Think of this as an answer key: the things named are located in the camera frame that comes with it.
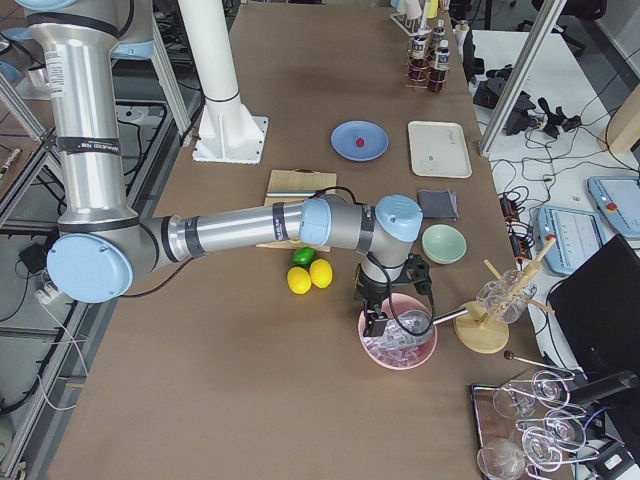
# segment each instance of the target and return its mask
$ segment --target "blue and white device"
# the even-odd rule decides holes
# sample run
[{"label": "blue and white device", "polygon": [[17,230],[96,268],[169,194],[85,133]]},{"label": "blue and white device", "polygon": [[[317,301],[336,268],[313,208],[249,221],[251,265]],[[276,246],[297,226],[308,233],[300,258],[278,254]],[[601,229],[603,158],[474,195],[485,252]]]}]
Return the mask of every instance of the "blue and white device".
[{"label": "blue and white device", "polygon": [[606,243],[598,214],[573,208],[543,205],[538,211],[539,235],[556,237],[544,259],[549,268],[571,275]]},{"label": "blue and white device", "polygon": [[638,177],[591,177],[587,187],[613,229],[628,240],[640,240]]}]

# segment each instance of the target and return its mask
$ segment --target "pink bowl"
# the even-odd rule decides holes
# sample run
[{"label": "pink bowl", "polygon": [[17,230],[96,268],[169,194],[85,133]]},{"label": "pink bowl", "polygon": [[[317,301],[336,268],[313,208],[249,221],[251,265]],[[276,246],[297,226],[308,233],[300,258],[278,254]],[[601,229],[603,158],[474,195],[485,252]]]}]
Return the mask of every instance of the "pink bowl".
[{"label": "pink bowl", "polygon": [[[404,312],[409,310],[421,310],[428,315],[431,315],[429,309],[413,297],[403,295],[402,293],[394,293],[392,294],[392,298],[393,307],[398,315],[402,315]],[[382,302],[382,311],[386,313],[389,318],[393,317],[391,309],[389,308],[388,299]],[[361,312],[360,319],[358,321],[358,335],[362,346],[374,362],[385,368],[390,368],[391,370],[409,370],[410,368],[422,365],[433,354],[436,349],[436,343],[438,342],[438,329],[434,325],[432,327],[433,335],[429,340],[417,347],[395,350],[395,352],[399,352],[401,354],[401,358],[390,358],[389,355],[384,352],[380,352],[380,350],[373,347],[374,341],[372,339],[362,336],[364,327],[365,318],[364,313]]]}]

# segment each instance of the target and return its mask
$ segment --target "brown table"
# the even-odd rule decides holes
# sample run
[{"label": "brown table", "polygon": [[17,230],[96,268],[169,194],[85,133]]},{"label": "brown table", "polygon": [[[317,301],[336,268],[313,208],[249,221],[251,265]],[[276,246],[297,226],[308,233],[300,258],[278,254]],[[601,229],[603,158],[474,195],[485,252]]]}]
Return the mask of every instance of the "brown table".
[{"label": "brown table", "polygon": [[[262,162],[195,163],[185,149],[156,214],[261,205],[272,169],[337,172],[340,184],[369,203],[450,188],[469,249],[458,263],[432,268],[439,311],[475,297],[491,279],[484,258],[512,267],[489,165],[473,148],[480,132],[460,59],[453,54],[441,93],[405,88],[407,38],[390,13],[243,5],[232,46],[244,103],[270,119]],[[384,156],[364,164],[338,157],[330,133],[352,119],[385,128]],[[473,176],[415,176],[411,120],[461,124]],[[444,324],[423,366],[378,366],[356,331],[360,257],[338,249],[322,256],[335,281],[304,296],[286,286],[291,251],[243,248],[192,263],[155,295],[120,301],[48,478],[478,477],[468,385],[501,383],[522,365],[471,352]],[[537,355],[529,322],[511,332],[509,348]]]}]

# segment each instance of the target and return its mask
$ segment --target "white tray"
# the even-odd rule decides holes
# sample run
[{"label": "white tray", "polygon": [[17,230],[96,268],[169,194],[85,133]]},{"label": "white tray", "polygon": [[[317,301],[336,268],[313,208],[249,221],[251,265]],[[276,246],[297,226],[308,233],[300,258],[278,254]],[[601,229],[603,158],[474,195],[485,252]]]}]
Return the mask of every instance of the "white tray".
[{"label": "white tray", "polygon": [[409,122],[411,169],[421,177],[468,178],[471,162],[457,123]]}]

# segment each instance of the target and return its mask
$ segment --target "black chair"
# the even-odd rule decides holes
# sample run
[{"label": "black chair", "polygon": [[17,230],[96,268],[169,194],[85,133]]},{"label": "black chair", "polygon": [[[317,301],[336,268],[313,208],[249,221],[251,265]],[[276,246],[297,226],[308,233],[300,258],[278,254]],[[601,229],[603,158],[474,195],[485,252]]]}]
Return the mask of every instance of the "black chair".
[{"label": "black chair", "polygon": [[[542,7],[543,0],[531,0],[531,4],[533,8],[540,11]],[[571,17],[575,17],[580,20],[597,20],[600,17],[604,16],[607,11],[607,0],[568,0],[562,9],[562,13],[560,15],[567,15]],[[525,20],[520,23],[517,27],[517,30],[521,32],[524,30],[525,25],[533,25],[531,20]],[[584,53],[585,45],[584,43],[579,42],[573,37],[570,37],[567,34],[567,26],[555,25],[553,27],[553,31],[562,35],[564,41],[569,45],[573,45],[577,48],[574,52],[576,57],[579,57]]]}]

